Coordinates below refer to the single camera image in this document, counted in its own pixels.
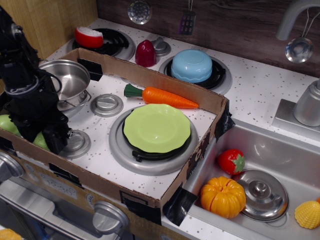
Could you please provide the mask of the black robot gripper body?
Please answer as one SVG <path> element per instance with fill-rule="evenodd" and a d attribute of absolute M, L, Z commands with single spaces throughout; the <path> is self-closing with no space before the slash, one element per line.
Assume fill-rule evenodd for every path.
<path fill-rule="evenodd" d="M 68 125 L 68 118 L 58 110 L 58 92 L 50 73 L 3 73 L 4 109 L 14 122 L 38 122 L 45 127 Z"/>

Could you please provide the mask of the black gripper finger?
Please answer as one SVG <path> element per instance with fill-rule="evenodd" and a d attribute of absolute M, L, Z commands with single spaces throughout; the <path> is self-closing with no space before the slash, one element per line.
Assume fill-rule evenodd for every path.
<path fill-rule="evenodd" d="M 49 150 L 54 154 L 59 154 L 68 143 L 69 127 L 67 124 L 48 125 L 43 130 L 43 137 Z"/>
<path fill-rule="evenodd" d="M 40 122 L 14 122 L 14 124 L 21 136 L 29 142 L 33 142 L 45 127 L 45 124 Z"/>

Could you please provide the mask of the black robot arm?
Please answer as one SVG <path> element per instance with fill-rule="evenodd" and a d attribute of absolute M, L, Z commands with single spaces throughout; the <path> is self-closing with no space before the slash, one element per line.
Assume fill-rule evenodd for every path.
<path fill-rule="evenodd" d="M 40 59 L 26 39 L 23 28 L 0 10 L 0 78 L 4 92 L 0 106 L 21 136 L 33 142 L 42 133 L 49 150 L 59 154 L 68 143 L 68 118 L 58 109 L 58 93 L 62 82 L 55 86 L 55 76 L 40 69 Z"/>

